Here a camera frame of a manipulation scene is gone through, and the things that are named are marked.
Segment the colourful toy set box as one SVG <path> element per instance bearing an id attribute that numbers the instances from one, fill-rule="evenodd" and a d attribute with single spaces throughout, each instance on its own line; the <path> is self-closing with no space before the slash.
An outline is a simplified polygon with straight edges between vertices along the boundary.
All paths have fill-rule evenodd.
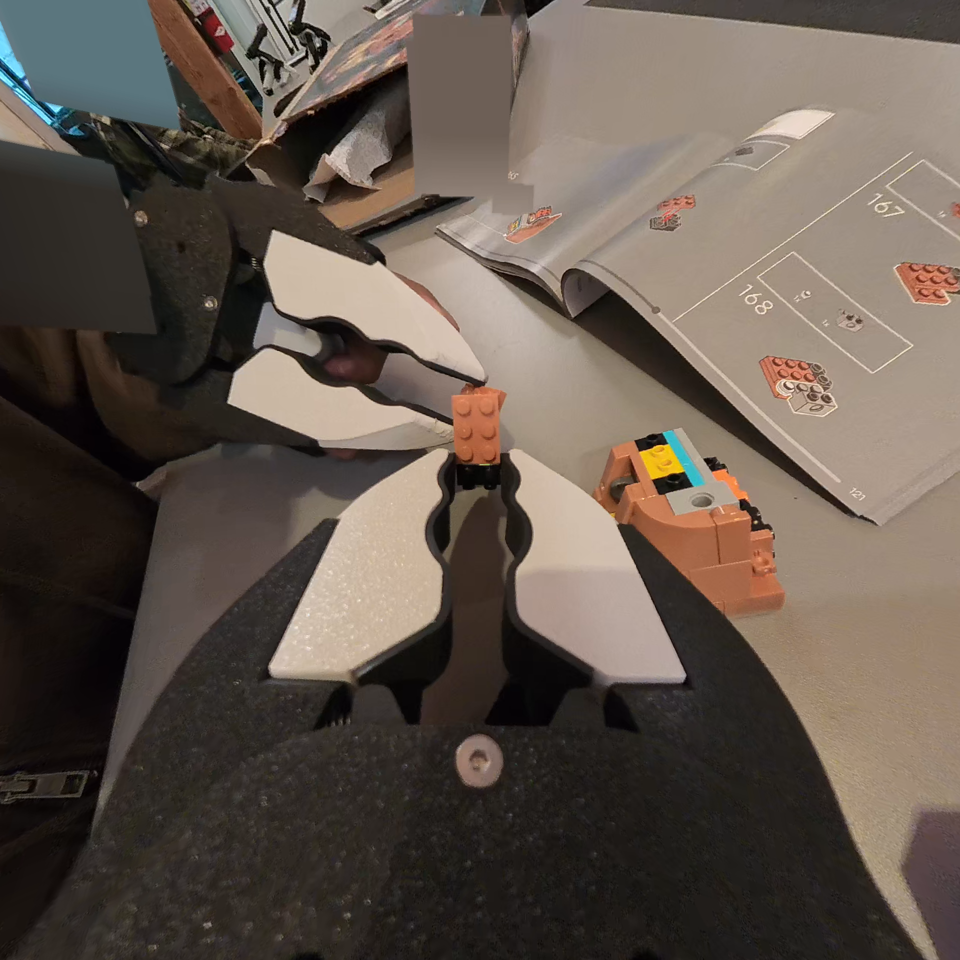
<path id="1" fill-rule="evenodd" d="M 386 91 L 407 87 L 406 44 L 415 15 L 505 16 L 510 21 L 512 82 L 520 77 L 529 37 L 523 2 L 391 2 L 362 30 L 334 46 L 306 83 L 272 110 L 276 121 L 245 159 L 246 169 L 263 186 L 302 195 L 321 155 L 360 119 Z M 334 226 L 362 235 L 402 221 L 446 199 L 415 189 L 412 125 L 392 160 L 373 174 L 378 190 L 336 180 L 319 212 Z"/>

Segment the red fire extinguisher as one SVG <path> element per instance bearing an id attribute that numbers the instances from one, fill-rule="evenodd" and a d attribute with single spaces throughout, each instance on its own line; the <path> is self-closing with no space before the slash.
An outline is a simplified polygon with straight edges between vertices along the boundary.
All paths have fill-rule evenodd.
<path id="1" fill-rule="evenodd" d="M 188 5 L 199 29 L 217 54 L 222 56 L 230 53 L 234 48 L 234 40 L 211 2 L 189 1 Z"/>

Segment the grey instruction booklet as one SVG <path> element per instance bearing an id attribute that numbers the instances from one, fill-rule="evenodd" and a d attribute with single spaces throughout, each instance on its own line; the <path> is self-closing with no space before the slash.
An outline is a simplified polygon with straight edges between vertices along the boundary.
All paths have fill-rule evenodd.
<path id="1" fill-rule="evenodd" d="M 437 234 L 569 318 L 616 294 L 846 509 L 883 524 L 958 472 L 958 155 L 854 110 L 740 143 L 558 137 L 535 206 Z"/>

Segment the hanging plaid coat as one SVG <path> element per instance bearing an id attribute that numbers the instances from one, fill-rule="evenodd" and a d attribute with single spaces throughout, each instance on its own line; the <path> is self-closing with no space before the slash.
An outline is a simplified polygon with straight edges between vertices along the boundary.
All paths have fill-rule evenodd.
<path id="1" fill-rule="evenodd" d="M 200 188 L 209 175 L 226 178 L 257 145 L 185 114 L 179 119 L 179 127 L 167 128 L 68 111 L 57 132 L 81 156 L 114 167 L 125 193 L 149 186 L 157 174 Z"/>

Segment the wooden pillar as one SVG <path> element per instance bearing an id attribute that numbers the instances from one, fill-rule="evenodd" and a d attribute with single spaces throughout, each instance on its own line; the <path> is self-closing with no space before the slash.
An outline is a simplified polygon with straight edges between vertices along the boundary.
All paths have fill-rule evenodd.
<path id="1" fill-rule="evenodd" d="M 232 137 L 258 140 L 262 120 L 180 1 L 148 1 L 158 39 L 186 83 Z"/>

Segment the brown brick model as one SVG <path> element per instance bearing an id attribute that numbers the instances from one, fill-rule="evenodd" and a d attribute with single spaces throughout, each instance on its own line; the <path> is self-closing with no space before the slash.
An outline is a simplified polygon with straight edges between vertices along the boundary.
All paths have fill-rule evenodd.
<path id="1" fill-rule="evenodd" d="M 726 617 L 785 606 L 772 526 L 726 464 L 703 456 L 683 429 L 613 446 L 592 496 Z"/>

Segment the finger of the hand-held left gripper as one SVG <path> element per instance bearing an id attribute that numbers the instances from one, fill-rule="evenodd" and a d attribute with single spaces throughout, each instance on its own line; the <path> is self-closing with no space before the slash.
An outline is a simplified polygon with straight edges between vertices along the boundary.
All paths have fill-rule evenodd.
<path id="1" fill-rule="evenodd" d="M 260 348 L 234 372 L 228 404 L 327 450 L 429 450 L 454 442 L 453 425 L 438 414 L 324 382 L 306 362 L 304 354 Z"/>
<path id="2" fill-rule="evenodd" d="M 264 272 L 274 308 L 291 320 L 338 322 L 368 342 L 396 347 L 450 377 L 487 381 L 459 329 L 379 262 L 363 263 L 274 230 Z"/>

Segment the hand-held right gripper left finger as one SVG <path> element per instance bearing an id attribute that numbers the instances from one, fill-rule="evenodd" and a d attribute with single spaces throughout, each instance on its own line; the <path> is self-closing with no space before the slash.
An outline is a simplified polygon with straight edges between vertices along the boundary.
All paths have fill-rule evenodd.
<path id="1" fill-rule="evenodd" d="M 347 506 L 270 660 L 270 678 L 358 681 L 433 623 L 443 573 L 426 537 L 450 453 L 430 451 Z"/>

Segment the grey desk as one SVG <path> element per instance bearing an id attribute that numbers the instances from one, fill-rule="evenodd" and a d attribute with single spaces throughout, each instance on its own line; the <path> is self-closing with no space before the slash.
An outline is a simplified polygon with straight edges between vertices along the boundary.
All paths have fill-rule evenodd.
<path id="1" fill-rule="evenodd" d="M 423 722 L 459 485 L 423 454 L 191 645 L 37 957 L 923 958 L 737 628 L 570 480 L 501 471 L 494 722 Z"/>

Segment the person's brown jacket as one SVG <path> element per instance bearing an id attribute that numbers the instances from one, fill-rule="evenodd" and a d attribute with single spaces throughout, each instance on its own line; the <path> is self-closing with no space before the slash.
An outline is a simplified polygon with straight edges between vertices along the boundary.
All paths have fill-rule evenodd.
<path id="1" fill-rule="evenodd" d="M 156 511 L 2 399 L 2 958 L 90 834 Z"/>

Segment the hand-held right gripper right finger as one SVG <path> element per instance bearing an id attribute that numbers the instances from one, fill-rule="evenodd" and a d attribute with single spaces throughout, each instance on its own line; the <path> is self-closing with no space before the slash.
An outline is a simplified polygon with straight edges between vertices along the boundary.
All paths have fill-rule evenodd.
<path id="1" fill-rule="evenodd" d="M 529 522 L 513 575 L 520 625 L 588 668 L 594 684 L 679 685 L 687 673 L 618 523 L 579 486 L 522 450 L 505 466 Z"/>

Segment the person's left hand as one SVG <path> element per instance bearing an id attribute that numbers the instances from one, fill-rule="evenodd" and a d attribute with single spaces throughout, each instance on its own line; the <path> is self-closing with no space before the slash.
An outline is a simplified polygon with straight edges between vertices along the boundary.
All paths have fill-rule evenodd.
<path id="1" fill-rule="evenodd" d="M 396 271 L 393 274 L 432 306 L 455 330 L 460 330 L 450 311 L 424 284 Z M 367 385 L 376 383 L 386 363 L 387 352 L 352 329 L 338 326 L 335 331 L 342 339 L 342 348 L 323 365 L 326 373 L 331 378 L 343 381 Z"/>

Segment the person's left forearm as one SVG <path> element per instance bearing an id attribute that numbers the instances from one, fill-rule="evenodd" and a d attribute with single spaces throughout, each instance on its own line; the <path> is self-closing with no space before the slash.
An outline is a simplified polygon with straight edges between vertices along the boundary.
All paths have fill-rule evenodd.
<path id="1" fill-rule="evenodd" d="M 128 481 L 224 441 L 126 373 L 104 337 L 3 326 L 2 397 Z"/>

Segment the brown brick plate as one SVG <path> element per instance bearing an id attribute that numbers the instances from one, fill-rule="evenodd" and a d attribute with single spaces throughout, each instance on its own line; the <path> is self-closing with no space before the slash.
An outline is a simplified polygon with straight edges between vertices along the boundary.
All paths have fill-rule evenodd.
<path id="1" fill-rule="evenodd" d="M 500 411 L 506 392 L 466 385 L 452 396 L 454 452 L 459 465 L 493 466 L 500 462 Z"/>

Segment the grey plastic bag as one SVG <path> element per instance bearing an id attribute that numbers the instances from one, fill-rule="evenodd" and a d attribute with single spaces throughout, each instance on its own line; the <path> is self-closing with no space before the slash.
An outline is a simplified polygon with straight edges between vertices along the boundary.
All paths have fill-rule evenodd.
<path id="1" fill-rule="evenodd" d="M 395 149 L 411 133 L 407 86 L 378 94 L 355 125 L 324 152 L 302 191 L 307 199 L 324 202 L 330 186 L 342 181 L 353 187 L 378 190 L 374 174 L 387 165 Z"/>

